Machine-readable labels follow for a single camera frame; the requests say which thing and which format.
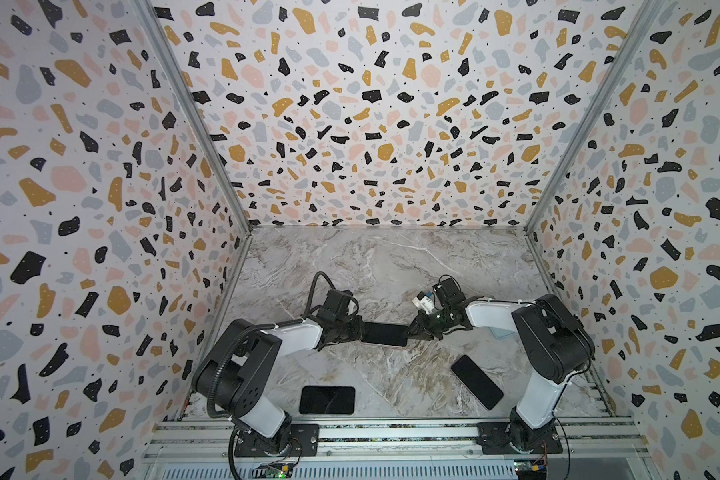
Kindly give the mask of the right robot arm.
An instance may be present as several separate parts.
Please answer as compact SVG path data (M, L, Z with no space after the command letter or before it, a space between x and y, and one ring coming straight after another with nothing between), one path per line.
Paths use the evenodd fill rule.
M540 446L554 428L555 409L565 388L594 359L594 343L581 321L553 294L532 301L467 297L450 275L443 275L430 292L419 292L412 303L417 315L406 330L410 339L441 340L476 328L519 335L532 373L496 443L520 453Z

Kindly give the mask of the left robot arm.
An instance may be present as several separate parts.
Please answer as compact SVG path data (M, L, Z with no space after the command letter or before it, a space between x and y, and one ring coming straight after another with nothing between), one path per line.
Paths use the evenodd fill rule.
M364 334L359 303L349 290L331 288L321 305L296 319L253 324L233 321L194 374L192 388L211 418L225 418L266 440L288 434L290 415L264 390L275 362L290 354L358 341Z

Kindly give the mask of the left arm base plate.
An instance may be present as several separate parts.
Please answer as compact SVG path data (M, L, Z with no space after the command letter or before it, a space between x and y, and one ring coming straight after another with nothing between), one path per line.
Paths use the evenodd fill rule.
M317 423L285 423L272 438L251 430L237 430L234 440L236 458L315 457L320 426Z

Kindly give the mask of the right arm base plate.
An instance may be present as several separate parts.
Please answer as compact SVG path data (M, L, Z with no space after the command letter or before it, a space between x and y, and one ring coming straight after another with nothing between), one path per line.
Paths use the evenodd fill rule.
M539 429L522 420L481 422L476 442L486 455L561 454L564 449L555 426L555 421Z

